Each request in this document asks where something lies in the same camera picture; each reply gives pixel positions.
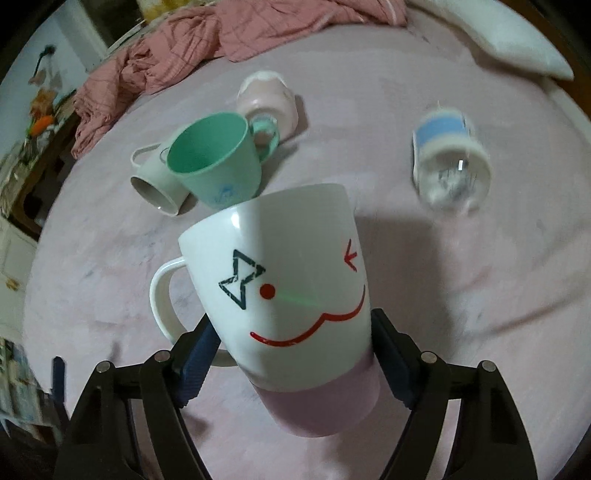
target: dark blue bowtie drawing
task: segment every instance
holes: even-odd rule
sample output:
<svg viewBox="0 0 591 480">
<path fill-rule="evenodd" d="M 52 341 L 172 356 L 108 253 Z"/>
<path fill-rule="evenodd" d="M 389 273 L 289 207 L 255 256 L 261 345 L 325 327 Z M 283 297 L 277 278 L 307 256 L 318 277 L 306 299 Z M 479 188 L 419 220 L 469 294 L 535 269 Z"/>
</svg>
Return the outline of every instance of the dark blue bowtie drawing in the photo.
<svg viewBox="0 0 591 480">
<path fill-rule="evenodd" d="M 228 295 L 228 297 L 230 297 L 236 303 L 236 305 L 238 305 L 242 310 L 246 310 L 246 284 L 251 282 L 255 278 L 263 275 L 263 273 L 265 273 L 265 268 L 263 266 L 259 265 L 258 263 L 256 263 L 252 258 L 247 257 L 245 254 L 243 254 L 242 252 L 240 252 L 238 250 L 234 250 L 232 258 L 233 258 L 234 275 L 231 276 L 230 278 L 227 278 L 226 280 L 222 280 L 218 285 L 220 285 L 220 288 L 226 293 L 226 295 Z M 250 275 L 247 275 L 246 277 L 244 277 L 241 280 L 240 280 L 239 268 L 238 268 L 238 264 L 239 264 L 238 261 L 239 260 L 242 260 L 244 263 L 246 263 L 250 267 L 254 268 L 254 271 L 251 272 Z M 251 268 L 248 268 L 246 266 L 243 266 L 242 268 L 243 269 L 247 268 L 248 270 L 251 270 Z M 238 281 L 240 281 L 240 298 L 237 298 L 226 287 L 226 285 L 230 285 L 230 284 L 236 283 Z"/>
</svg>

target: wall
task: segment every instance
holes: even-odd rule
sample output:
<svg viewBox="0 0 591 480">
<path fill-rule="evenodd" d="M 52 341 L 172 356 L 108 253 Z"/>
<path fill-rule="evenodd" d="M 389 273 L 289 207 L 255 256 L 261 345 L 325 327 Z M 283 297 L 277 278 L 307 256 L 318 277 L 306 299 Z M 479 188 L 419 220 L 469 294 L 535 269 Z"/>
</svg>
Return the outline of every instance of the wall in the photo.
<svg viewBox="0 0 591 480">
<path fill-rule="evenodd" d="M 56 13 L 36 30 L 0 83 L 0 158 L 16 141 L 25 138 L 30 123 L 30 103 L 38 90 L 38 87 L 29 85 L 28 80 L 45 45 L 56 46 L 56 53 L 50 61 L 53 72 L 59 70 L 61 75 L 60 93 L 68 93 L 86 80 L 86 69 L 60 29 Z M 40 68 L 47 67 L 47 61 L 47 57 L 44 58 Z"/>
<path fill-rule="evenodd" d="M 66 0 L 56 11 L 55 18 L 86 71 L 98 67 L 108 55 L 108 47 L 80 1 Z"/>
</svg>

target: pink blanket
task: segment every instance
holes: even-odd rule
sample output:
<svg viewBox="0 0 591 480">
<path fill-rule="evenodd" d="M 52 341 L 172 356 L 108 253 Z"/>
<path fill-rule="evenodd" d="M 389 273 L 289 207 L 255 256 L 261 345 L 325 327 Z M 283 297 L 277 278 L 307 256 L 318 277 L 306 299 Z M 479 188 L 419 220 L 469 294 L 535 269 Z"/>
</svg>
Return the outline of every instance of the pink blanket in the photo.
<svg viewBox="0 0 591 480">
<path fill-rule="evenodd" d="M 222 0 L 183 8 L 92 72 L 74 99 L 82 121 L 72 149 L 87 153 L 141 94 L 159 92 L 203 60 L 246 60 L 333 24 L 405 25 L 404 0 Z"/>
</svg>

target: white pillow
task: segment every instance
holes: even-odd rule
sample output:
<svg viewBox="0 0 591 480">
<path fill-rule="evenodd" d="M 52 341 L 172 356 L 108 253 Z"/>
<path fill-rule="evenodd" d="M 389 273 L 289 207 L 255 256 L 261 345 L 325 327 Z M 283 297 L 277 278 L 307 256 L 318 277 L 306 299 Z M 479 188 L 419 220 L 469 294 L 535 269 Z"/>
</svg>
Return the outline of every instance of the white pillow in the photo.
<svg viewBox="0 0 591 480">
<path fill-rule="evenodd" d="M 497 0 L 408 0 L 464 30 L 490 56 L 517 68 L 572 80 L 568 62 L 520 14 Z"/>
</svg>

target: white mug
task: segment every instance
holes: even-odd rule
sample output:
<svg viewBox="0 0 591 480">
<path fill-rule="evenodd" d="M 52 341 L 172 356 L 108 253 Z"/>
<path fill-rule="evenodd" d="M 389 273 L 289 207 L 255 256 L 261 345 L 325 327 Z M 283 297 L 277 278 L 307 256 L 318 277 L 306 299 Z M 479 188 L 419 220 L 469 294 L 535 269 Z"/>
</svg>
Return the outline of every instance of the white mug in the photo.
<svg viewBox="0 0 591 480">
<path fill-rule="evenodd" d="M 149 204 L 170 216 L 178 215 L 181 205 L 189 195 L 189 191 L 166 166 L 170 145 L 186 128 L 186 125 L 183 126 L 161 144 L 137 148 L 130 158 L 136 169 L 130 179 L 132 187 Z M 153 153 L 142 164 L 138 164 L 137 158 L 148 152 Z"/>
<path fill-rule="evenodd" d="M 475 210 L 491 188 L 490 157 L 475 127 L 456 108 L 432 109 L 413 132 L 413 180 L 421 199 L 438 210 Z"/>
<path fill-rule="evenodd" d="M 277 423 L 299 436 L 337 433 L 374 407 L 369 292 L 346 190 L 320 184 L 234 205 L 178 239 L 182 257 L 150 285 L 156 322 L 186 330 L 168 288 L 189 269 L 222 342 Z M 219 353 L 216 364 L 228 364 Z"/>
</svg>

